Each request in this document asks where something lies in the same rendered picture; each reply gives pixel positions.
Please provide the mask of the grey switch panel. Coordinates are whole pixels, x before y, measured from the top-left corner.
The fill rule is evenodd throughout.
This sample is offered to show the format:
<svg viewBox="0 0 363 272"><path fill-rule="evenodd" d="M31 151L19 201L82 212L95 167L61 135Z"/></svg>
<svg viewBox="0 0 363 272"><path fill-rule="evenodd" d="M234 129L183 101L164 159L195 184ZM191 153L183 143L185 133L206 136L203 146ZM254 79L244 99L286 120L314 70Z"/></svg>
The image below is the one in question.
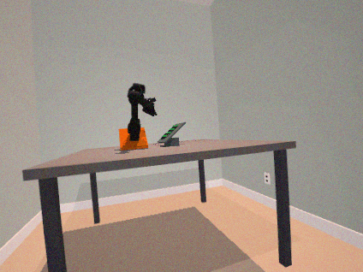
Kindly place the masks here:
<svg viewBox="0 0 363 272"><path fill-rule="evenodd" d="M171 138L175 133L177 133L186 122L175 124L170 130L165 133L162 138L158 141L158 143L164 143L167 146L175 146L179 145L179 138Z"/></svg>

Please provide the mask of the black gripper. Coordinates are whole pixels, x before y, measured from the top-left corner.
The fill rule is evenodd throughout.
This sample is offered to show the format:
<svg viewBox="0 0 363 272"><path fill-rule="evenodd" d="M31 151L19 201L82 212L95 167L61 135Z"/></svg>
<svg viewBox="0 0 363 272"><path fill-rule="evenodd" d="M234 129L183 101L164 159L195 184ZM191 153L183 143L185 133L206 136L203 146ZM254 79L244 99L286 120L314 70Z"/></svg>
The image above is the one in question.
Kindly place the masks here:
<svg viewBox="0 0 363 272"><path fill-rule="evenodd" d="M141 101L140 101L140 105L143 107L142 111L149 114L149 115L157 115L155 109L154 109L154 103L153 102L150 102L148 103L146 98L143 98Z"/></svg>

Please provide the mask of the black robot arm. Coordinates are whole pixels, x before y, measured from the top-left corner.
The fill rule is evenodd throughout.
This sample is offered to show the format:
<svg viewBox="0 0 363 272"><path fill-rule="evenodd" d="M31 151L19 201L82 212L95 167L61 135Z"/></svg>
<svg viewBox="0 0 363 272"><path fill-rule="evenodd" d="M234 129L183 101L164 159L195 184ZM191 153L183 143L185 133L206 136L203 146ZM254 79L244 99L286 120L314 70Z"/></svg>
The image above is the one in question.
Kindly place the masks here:
<svg viewBox="0 0 363 272"><path fill-rule="evenodd" d="M139 141L140 138L140 119L138 119L138 104L144 98L145 85L133 83L128 88L128 101L131 103L131 120L128 124L130 141ZM147 102L156 102L156 98L148 98Z"/></svg>

